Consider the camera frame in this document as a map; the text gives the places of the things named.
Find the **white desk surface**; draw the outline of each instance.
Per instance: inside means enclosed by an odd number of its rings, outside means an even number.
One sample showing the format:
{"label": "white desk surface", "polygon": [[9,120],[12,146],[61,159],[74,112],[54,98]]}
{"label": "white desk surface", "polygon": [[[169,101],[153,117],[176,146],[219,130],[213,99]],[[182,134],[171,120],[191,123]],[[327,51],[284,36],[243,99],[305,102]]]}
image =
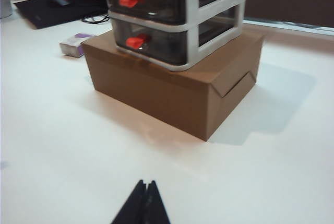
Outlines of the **white desk surface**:
{"label": "white desk surface", "polygon": [[94,90],[58,43],[109,23],[1,20],[2,223],[108,224],[155,179],[172,224],[334,223],[334,37],[268,32],[257,85],[205,143]]}

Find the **black cable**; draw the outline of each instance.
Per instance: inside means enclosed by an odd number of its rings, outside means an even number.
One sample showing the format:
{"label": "black cable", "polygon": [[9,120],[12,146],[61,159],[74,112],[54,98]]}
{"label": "black cable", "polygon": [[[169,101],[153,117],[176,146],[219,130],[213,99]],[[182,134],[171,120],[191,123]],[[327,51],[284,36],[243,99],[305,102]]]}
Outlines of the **black cable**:
{"label": "black cable", "polygon": [[105,15],[103,17],[103,19],[101,19],[101,20],[95,20],[95,17],[97,17],[97,16],[90,16],[90,17],[82,19],[81,21],[85,22],[85,23],[88,23],[88,24],[94,24],[94,25],[96,25],[96,24],[107,22],[110,19],[110,17],[109,17],[108,14]]}

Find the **cardboard box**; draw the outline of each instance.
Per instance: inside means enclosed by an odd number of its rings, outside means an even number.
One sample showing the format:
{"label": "cardboard box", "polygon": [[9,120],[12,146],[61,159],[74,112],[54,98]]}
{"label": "cardboard box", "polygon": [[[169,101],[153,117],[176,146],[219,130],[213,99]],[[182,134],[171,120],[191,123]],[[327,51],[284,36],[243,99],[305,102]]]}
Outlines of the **cardboard box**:
{"label": "cardboard box", "polygon": [[113,33],[83,43],[95,89],[207,141],[256,82],[263,36],[241,36],[183,72],[116,50]]}
{"label": "cardboard box", "polygon": [[82,32],[77,33],[76,35],[59,43],[59,46],[61,47],[63,54],[67,56],[75,57],[75,58],[80,58],[84,54],[81,44],[85,40],[88,40],[94,36],[95,36],[94,34],[88,34],[88,33],[82,33]]}

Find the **purple label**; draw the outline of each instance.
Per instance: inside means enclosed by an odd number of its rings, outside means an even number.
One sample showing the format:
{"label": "purple label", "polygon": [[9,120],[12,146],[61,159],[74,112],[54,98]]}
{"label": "purple label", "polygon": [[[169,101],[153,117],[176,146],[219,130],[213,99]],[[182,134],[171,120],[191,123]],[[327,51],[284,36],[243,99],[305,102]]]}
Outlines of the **purple label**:
{"label": "purple label", "polygon": [[82,45],[80,45],[80,46],[78,47],[78,52],[79,52],[79,56],[82,56],[82,55],[84,54]]}
{"label": "purple label", "polygon": [[86,34],[86,33],[78,33],[75,35],[75,38],[89,38],[89,37],[92,37],[94,35],[91,35],[91,34]]}

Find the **plastic drawer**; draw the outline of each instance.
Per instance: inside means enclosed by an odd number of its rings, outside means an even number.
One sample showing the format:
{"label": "plastic drawer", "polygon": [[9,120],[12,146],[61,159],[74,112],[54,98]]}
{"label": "plastic drawer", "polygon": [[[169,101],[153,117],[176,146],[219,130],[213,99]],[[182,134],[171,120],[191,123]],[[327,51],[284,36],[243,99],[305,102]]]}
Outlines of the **plastic drawer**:
{"label": "plastic drawer", "polygon": [[187,63],[187,32],[163,32],[117,19],[112,25],[118,46],[172,65]]}
{"label": "plastic drawer", "polygon": [[232,7],[198,25],[198,45],[202,46],[236,25],[236,7]]}
{"label": "plastic drawer", "polygon": [[185,0],[108,0],[109,10],[170,25],[185,23]]}

